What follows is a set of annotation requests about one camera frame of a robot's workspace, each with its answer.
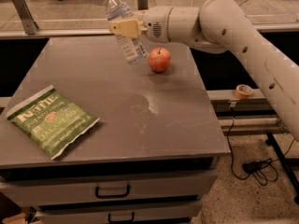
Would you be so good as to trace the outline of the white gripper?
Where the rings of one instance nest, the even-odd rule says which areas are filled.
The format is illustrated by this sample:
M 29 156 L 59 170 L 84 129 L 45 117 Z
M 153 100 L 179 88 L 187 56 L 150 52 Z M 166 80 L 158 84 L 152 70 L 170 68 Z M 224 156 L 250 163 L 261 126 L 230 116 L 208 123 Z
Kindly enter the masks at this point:
M 109 31 L 114 35 L 139 38 L 146 33 L 146 38 L 153 42 L 168 43 L 168 20 L 171 7 L 151 7 L 146 11 L 143 22 L 136 19 L 111 21 Z

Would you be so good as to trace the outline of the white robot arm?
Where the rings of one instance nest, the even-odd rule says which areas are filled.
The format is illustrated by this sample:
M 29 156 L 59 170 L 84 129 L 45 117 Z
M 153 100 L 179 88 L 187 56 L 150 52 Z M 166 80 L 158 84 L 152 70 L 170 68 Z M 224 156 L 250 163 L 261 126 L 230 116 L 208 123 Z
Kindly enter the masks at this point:
M 206 0 L 200 8 L 152 7 L 111 21 L 109 30 L 207 53 L 230 51 L 299 140 L 299 66 L 255 29 L 234 0 Z

